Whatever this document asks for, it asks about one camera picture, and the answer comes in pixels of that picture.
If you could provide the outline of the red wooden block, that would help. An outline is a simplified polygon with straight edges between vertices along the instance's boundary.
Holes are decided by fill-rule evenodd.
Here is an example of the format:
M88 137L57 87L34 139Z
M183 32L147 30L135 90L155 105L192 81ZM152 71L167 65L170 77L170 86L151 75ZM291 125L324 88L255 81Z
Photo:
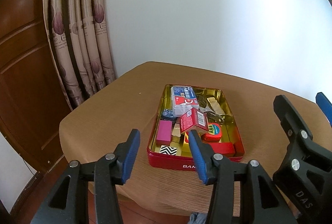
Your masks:
M226 157L233 157L236 153L235 148L231 142L211 142L208 144L212 147L214 153L219 153Z

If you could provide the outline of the red white small carton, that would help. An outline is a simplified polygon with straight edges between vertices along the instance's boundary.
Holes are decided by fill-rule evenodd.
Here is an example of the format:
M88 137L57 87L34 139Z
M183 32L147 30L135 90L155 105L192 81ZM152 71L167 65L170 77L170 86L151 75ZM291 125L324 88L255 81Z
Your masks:
M192 108L180 117L180 132L189 133L196 130L200 135L208 132L208 120L206 114L196 108Z

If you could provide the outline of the gold pink lipstick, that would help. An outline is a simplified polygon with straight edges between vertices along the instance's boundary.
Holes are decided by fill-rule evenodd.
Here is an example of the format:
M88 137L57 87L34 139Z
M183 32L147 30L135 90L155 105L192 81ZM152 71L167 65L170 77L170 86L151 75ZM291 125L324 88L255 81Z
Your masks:
M180 124L178 124L178 123L174 124L171 135L172 135L173 139L180 139L181 138Z

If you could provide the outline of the pink rectangular block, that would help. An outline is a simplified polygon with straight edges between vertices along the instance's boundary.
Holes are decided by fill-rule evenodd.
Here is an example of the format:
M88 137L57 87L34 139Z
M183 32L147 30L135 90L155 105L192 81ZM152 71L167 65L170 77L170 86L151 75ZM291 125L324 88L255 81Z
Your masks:
M160 120L156 134L156 144L170 145L171 137L172 137L172 122L167 120Z

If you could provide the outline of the blue patterned small pouch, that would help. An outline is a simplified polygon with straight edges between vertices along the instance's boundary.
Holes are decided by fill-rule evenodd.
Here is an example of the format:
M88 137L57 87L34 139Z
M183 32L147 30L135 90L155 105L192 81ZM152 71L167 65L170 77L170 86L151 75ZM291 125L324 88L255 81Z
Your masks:
M161 112L161 119L172 122L177 121L177 117L173 114L173 111L171 109L163 109L163 111Z

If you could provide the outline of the clear playing card box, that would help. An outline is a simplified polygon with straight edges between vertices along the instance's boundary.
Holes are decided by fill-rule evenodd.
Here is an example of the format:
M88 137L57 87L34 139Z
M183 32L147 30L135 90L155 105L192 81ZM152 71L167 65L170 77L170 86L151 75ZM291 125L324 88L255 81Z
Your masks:
M199 108L199 102L191 86L171 87L172 112L180 117L192 108Z

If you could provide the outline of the yellow red striped block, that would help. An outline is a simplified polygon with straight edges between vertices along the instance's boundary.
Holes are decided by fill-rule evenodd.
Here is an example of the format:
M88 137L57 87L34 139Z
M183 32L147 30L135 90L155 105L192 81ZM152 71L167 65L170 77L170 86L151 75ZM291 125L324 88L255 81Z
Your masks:
M176 156L190 157L190 158L192 157L187 133L181 135L181 139L180 139L179 145L177 147Z

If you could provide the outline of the silver metal clip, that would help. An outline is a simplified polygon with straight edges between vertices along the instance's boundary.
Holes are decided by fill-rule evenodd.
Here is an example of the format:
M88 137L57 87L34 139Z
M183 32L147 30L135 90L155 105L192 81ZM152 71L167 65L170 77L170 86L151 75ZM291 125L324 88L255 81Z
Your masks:
M199 101L199 110L201 112L205 113L206 116L210 120L212 120L220 125L223 125L225 123L226 116L219 116L216 113L214 113L214 111L211 109L211 107L209 106L209 104L206 100Z

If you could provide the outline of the brown wooden door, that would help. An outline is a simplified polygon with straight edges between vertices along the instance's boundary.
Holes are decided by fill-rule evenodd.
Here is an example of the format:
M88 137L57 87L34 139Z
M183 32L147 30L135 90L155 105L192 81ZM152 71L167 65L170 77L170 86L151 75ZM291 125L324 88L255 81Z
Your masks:
M44 27L42 0L1 0L1 133L35 170L62 157L60 121L70 108Z

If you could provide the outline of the black white zigzag block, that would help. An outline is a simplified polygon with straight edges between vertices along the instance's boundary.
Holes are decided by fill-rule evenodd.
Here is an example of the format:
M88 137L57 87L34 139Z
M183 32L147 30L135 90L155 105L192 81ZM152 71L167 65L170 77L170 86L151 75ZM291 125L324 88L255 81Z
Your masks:
M169 156L175 156L177 154L177 148L176 147L171 147L171 146L168 146L168 145L161 145L159 153L160 154L166 154L166 155L169 155Z

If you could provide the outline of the patterned beige curtain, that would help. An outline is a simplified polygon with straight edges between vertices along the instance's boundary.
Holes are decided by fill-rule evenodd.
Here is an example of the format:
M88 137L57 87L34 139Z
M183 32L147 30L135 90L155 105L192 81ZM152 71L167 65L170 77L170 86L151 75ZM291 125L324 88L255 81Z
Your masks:
M105 0L43 0L51 57L70 109L116 79Z

